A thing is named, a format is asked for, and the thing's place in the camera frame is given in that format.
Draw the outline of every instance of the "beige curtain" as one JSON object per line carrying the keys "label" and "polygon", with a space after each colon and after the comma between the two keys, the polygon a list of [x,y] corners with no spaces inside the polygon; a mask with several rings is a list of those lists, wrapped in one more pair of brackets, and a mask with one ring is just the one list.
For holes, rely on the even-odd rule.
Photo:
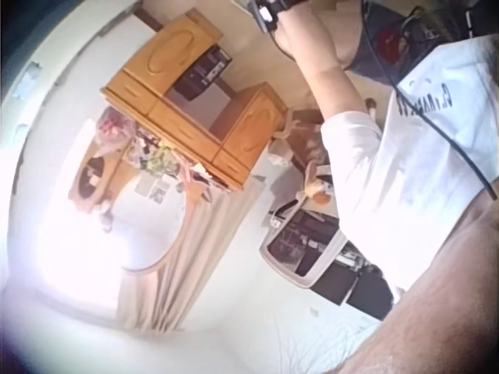
{"label": "beige curtain", "polygon": [[145,275],[123,277],[119,321],[126,328],[139,331],[165,333],[177,329],[263,187],[262,182],[250,177],[241,192],[212,191],[211,203],[193,200],[188,192],[191,203],[194,201],[188,204],[188,222],[168,252],[164,266]]}

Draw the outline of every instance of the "cabinet handle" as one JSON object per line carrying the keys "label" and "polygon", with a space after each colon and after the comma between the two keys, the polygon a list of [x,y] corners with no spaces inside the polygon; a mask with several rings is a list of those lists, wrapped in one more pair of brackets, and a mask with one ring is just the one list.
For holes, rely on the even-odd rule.
{"label": "cabinet handle", "polygon": [[229,169],[231,169],[232,171],[234,171],[235,173],[239,173],[239,170],[238,170],[238,169],[236,169],[236,168],[234,168],[232,165],[227,164],[227,167],[228,167]]}
{"label": "cabinet handle", "polygon": [[184,135],[187,139],[192,140],[193,136],[187,133],[182,127],[179,127],[179,132]]}
{"label": "cabinet handle", "polygon": [[126,92],[128,92],[133,97],[140,97],[140,95],[128,86],[125,86]]}

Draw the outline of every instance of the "wooden cabinet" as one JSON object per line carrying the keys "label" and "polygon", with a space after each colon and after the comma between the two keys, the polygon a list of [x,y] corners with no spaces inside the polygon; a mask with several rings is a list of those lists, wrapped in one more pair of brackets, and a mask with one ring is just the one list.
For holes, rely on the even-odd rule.
{"label": "wooden cabinet", "polygon": [[267,83],[242,90],[208,128],[165,96],[220,37],[200,13],[189,11],[138,51],[102,93],[122,113],[201,163],[228,187],[241,189],[284,121],[287,108],[277,94]]}
{"label": "wooden cabinet", "polygon": [[230,175],[238,183],[243,184],[250,174],[250,170],[238,162],[230,154],[221,150],[213,161],[213,165],[226,175]]}
{"label": "wooden cabinet", "polygon": [[157,97],[125,72],[117,74],[109,82],[108,88],[143,115],[149,113],[158,102]]}
{"label": "wooden cabinet", "polygon": [[282,113],[265,92],[260,91],[245,108],[224,148],[247,168],[252,168],[282,120]]}
{"label": "wooden cabinet", "polygon": [[216,44],[188,16],[169,23],[125,65],[124,70],[159,97],[209,47]]}
{"label": "wooden cabinet", "polygon": [[149,118],[203,160],[212,161],[220,145],[169,104],[159,101]]}

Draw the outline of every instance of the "black cable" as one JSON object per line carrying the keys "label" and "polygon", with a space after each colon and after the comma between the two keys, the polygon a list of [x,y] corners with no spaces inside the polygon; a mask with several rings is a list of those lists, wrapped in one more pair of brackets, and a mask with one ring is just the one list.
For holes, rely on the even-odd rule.
{"label": "black cable", "polygon": [[369,45],[371,53],[373,54],[374,58],[376,59],[378,65],[381,67],[381,69],[383,70],[384,74],[387,76],[388,80],[390,81],[390,84],[393,87],[395,93],[402,99],[402,101],[411,110],[413,110],[415,113],[417,113],[417,115],[419,117],[421,117],[421,119],[423,121],[425,121],[426,124],[428,124],[433,130],[435,130],[442,138],[444,138],[451,145],[451,147],[462,157],[462,159],[473,170],[473,172],[475,173],[476,177],[478,177],[478,179],[482,182],[483,186],[485,187],[485,189],[489,193],[489,195],[492,198],[492,200],[494,200],[494,201],[497,200],[497,194],[494,191],[494,189],[492,188],[492,185],[489,183],[489,181],[487,181],[487,179],[483,175],[482,171],[469,158],[469,156],[466,154],[466,152],[464,150],[462,150],[462,148],[453,139],[451,139],[444,131],[442,131],[437,125],[435,125],[434,122],[432,122],[431,120],[429,120],[428,117],[425,116],[425,114],[422,111],[420,111],[418,108],[416,108],[416,106],[412,105],[411,102],[409,101],[409,99],[407,97],[405,97],[404,94],[397,87],[397,85],[395,84],[394,80],[391,78],[390,74],[388,73],[388,71],[386,70],[386,68],[383,66],[383,64],[381,63],[380,59],[378,58],[378,56],[377,56],[377,54],[376,54],[376,52],[374,50],[374,46],[373,46],[373,43],[371,41],[371,38],[370,38],[370,35],[369,35],[369,31],[367,30],[367,22],[366,22],[366,17],[365,17],[365,13],[364,13],[364,10],[366,8],[366,0],[363,0],[361,2],[360,6],[361,6],[360,10],[361,10],[361,17],[362,17],[362,22],[363,22],[363,29],[364,29],[364,33],[365,33],[366,38],[367,38],[367,44]]}
{"label": "black cable", "polygon": [[270,33],[268,33],[268,34],[269,34],[269,36],[271,37],[271,39],[272,39],[272,41],[274,42],[274,44],[275,44],[275,46],[277,47],[277,49],[278,49],[279,51],[281,51],[281,52],[282,52],[282,54],[283,54],[284,56],[286,56],[287,58],[289,58],[291,61],[296,62],[296,61],[295,61],[295,59],[294,59],[294,58],[293,58],[293,57],[292,57],[292,56],[291,56],[288,52],[286,52],[284,49],[282,49],[282,48],[281,48],[281,46],[280,46],[280,45],[278,44],[278,42],[275,40],[275,35],[274,35],[274,33],[270,32]]}

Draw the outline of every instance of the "wooden cupboard door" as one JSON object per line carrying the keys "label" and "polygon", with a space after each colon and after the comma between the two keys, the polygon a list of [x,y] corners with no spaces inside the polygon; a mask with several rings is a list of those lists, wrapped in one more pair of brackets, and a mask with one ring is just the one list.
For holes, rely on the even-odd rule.
{"label": "wooden cupboard door", "polygon": [[224,149],[251,170],[282,120],[279,109],[260,92],[242,113]]}
{"label": "wooden cupboard door", "polygon": [[220,149],[220,145],[208,134],[199,130],[189,119],[163,101],[156,104],[149,118],[188,150],[206,161],[213,160]]}
{"label": "wooden cupboard door", "polygon": [[213,160],[213,165],[224,174],[228,175],[242,185],[247,180],[248,175],[250,174],[250,170],[246,168],[246,166],[242,165],[224,150],[221,150],[217,154],[217,156]]}
{"label": "wooden cupboard door", "polygon": [[143,115],[149,113],[159,100],[146,87],[124,72],[118,73],[109,82],[108,89]]}
{"label": "wooden cupboard door", "polygon": [[124,70],[162,97],[215,42],[190,18],[181,16],[165,26],[137,52]]}

